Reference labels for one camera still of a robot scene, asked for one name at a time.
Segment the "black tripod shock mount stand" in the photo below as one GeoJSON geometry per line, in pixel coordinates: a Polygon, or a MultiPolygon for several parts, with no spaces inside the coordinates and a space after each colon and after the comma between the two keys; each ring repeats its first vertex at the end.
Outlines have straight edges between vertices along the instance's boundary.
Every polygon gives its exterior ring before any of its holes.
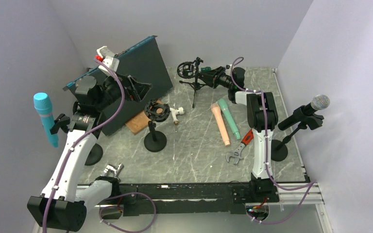
{"type": "Polygon", "coordinates": [[[188,84],[190,87],[193,88],[193,102],[192,102],[192,108],[195,108],[195,98],[196,98],[196,92],[200,90],[202,87],[206,86],[206,84],[202,84],[198,82],[198,79],[200,77],[200,64],[203,63],[203,60],[200,57],[196,57],[194,61],[186,61],[182,62],[177,67],[177,74],[182,79],[193,79],[192,82],[186,82],[186,81],[179,81],[181,84],[188,84]]]}

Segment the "mint green microphone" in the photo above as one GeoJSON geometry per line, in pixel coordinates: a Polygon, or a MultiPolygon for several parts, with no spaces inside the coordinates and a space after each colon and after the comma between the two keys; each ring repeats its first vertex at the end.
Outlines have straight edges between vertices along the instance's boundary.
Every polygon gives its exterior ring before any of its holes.
{"type": "Polygon", "coordinates": [[[239,129],[237,128],[237,125],[232,117],[232,114],[229,110],[229,107],[228,107],[228,104],[227,102],[224,100],[224,99],[219,99],[217,101],[217,104],[219,105],[222,113],[224,114],[225,116],[225,119],[227,120],[227,123],[229,125],[229,127],[231,128],[232,130],[232,133],[234,134],[235,138],[238,140],[238,139],[241,139],[241,135],[239,133],[239,129]]]}

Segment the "pink microphone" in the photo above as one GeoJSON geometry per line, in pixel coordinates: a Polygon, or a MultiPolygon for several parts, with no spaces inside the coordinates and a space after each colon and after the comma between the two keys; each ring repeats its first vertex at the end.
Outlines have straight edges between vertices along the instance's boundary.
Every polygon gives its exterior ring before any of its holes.
{"type": "Polygon", "coordinates": [[[221,115],[220,106],[216,102],[211,104],[211,111],[215,117],[215,120],[216,120],[216,123],[217,123],[224,145],[225,146],[231,145],[230,139],[229,139],[222,115],[221,115]]]}

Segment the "black round base shock mount stand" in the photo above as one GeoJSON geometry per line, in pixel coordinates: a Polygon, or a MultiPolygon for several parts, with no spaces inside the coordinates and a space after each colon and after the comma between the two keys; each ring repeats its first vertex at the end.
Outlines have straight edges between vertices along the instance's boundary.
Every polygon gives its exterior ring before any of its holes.
{"type": "Polygon", "coordinates": [[[158,99],[150,100],[144,108],[144,113],[149,119],[149,133],[144,138],[144,146],[150,152],[159,152],[167,144],[167,138],[164,133],[156,130],[158,122],[164,122],[170,115],[170,107],[166,103],[160,103],[158,99]]]}

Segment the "black round base clip stand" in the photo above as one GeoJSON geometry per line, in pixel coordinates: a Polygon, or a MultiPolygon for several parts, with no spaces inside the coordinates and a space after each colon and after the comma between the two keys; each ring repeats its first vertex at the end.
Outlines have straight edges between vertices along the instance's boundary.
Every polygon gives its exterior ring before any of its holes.
{"type": "MultiPolygon", "coordinates": [[[[59,129],[63,132],[68,133],[72,130],[80,130],[88,132],[91,129],[98,126],[102,121],[100,114],[84,114],[76,112],[72,118],[66,116],[65,114],[60,114],[55,120],[54,125],[50,128],[51,135],[57,136],[59,129]]],[[[86,159],[85,165],[92,166],[100,161],[103,156],[102,147],[96,143],[86,159]]]]}

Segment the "blue microphone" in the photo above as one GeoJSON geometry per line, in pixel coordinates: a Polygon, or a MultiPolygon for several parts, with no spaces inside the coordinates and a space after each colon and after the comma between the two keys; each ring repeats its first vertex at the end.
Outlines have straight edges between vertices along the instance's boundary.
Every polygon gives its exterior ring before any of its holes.
{"type": "Polygon", "coordinates": [[[55,125],[52,114],[52,102],[47,93],[38,92],[33,97],[34,108],[40,116],[42,126],[49,143],[54,147],[58,147],[58,135],[52,134],[50,129],[55,125]]]}

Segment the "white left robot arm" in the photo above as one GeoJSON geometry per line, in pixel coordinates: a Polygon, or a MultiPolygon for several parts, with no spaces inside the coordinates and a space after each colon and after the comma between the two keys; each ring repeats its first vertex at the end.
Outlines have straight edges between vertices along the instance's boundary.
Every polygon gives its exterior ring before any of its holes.
{"type": "Polygon", "coordinates": [[[67,134],[67,141],[48,184],[39,196],[29,198],[27,208],[44,232],[47,229],[77,232],[87,213],[102,201],[113,204],[119,200],[118,173],[120,167],[108,166],[106,171],[83,191],[78,191],[78,180],[91,155],[95,161],[102,157],[98,145],[102,127],[108,123],[103,117],[105,108],[125,100],[141,102],[152,85],[140,83],[131,76],[111,75],[103,83],[93,76],[83,76],[75,82],[74,114],[53,118],[51,102],[45,93],[34,96],[34,106],[43,117],[44,128],[51,135],[59,129],[67,134]]]}

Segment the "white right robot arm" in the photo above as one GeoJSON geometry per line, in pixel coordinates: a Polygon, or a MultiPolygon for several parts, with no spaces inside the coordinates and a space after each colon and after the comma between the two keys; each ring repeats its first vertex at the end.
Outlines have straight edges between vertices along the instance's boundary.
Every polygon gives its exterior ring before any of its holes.
{"type": "Polygon", "coordinates": [[[228,98],[232,103],[246,106],[247,122],[253,132],[255,144],[254,166],[248,195],[253,201],[261,201],[267,193],[275,193],[271,149],[278,113],[273,93],[245,89],[245,69],[241,67],[201,70],[195,75],[195,80],[203,81],[200,86],[227,88],[228,98]]]}

